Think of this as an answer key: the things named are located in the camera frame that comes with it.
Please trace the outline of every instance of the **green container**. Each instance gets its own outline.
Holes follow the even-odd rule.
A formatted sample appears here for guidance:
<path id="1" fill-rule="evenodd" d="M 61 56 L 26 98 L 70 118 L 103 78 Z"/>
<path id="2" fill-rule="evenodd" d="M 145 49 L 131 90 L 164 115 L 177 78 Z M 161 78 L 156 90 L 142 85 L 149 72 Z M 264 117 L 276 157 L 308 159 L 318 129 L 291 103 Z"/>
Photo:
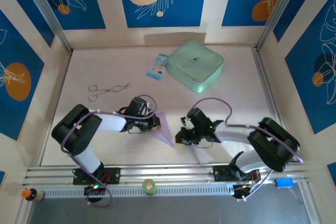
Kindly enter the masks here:
<path id="1" fill-rule="evenodd" d="M 197 93 L 220 75 L 224 59 L 195 40 L 180 46 L 168 58 L 168 73 Z"/>

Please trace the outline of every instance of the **blue block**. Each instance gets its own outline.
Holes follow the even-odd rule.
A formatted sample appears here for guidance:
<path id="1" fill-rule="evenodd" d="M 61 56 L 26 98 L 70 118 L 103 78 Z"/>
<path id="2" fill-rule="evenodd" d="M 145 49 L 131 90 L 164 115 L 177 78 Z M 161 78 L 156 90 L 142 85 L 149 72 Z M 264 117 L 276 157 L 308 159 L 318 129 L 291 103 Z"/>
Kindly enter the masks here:
<path id="1" fill-rule="evenodd" d="M 291 188 L 295 186 L 292 178 L 276 178 L 275 184 L 278 188 Z"/>

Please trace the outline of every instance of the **white wall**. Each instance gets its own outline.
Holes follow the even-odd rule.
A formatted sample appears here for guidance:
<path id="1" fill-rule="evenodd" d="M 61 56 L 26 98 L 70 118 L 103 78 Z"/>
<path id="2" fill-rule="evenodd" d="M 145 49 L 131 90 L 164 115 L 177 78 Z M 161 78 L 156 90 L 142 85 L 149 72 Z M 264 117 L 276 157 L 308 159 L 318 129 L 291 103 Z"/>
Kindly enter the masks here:
<path id="1" fill-rule="evenodd" d="M 261 55 L 286 127 L 301 144 L 300 154 L 309 167 L 311 186 L 322 223 L 335 223 L 336 188 L 326 166 L 336 161 L 336 124 L 313 134 L 285 63 L 289 51 L 326 2 L 306 0 L 281 41 L 277 43 L 271 35 Z"/>
<path id="2" fill-rule="evenodd" d="M 222 27 L 228 0 L 204 0 L 200 27 L 127 28 L 121 0 L 98 0 L 103 30 L 68 30 L 73 48 L 180 45 L 189 39 L 205 44 L 253 44 L 263 26 Z"/>
<path id="3" fill-rule="evenodd" d="M 0 191 L 0 222 L 13 223 L 27 167 L 36 165 L 51 120 L 68 54 L 57 39 L 49 48 L 16 0 L 0 0 L 0 8 L 45 63 L 18 141 L 0 134 L 0 170 L 6 172 Z"/>

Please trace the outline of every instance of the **gray mat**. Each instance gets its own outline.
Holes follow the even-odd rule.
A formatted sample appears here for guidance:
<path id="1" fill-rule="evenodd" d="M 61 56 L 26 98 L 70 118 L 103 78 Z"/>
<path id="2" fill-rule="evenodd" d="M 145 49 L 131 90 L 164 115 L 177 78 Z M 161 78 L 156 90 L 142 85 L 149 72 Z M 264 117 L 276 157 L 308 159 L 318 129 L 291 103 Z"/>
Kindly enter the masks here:
<path id="1" fill-rule="evenodd" d="M 97 209 L 84 199 L 44 199 L 33 204 L 28 223 L 308 224 L 309 219 L 298 186 L 270 184 L 247 202 L 232 196 L 114 198 L 109 208 Z"/>

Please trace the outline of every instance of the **package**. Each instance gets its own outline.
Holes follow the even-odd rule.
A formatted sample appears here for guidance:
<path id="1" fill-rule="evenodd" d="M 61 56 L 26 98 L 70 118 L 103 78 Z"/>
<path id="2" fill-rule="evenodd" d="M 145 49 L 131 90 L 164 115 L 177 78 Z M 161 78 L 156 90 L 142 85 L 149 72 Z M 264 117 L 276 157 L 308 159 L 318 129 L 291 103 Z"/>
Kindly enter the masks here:
<path id="1" fill-rule="evenodd" d="M 153 67 L 146 73 L 146 75 L 160 81 L 163 74 L 166 72 L 167 63 L 168 55 L 159 54 Z"/>
<path id="2" fill-rule="evenodd" d="M 167 71 L 187 87 L 201 93 L 220 75 L 223 64 L 221 55 L 190 40 L 169 56 Z"/>

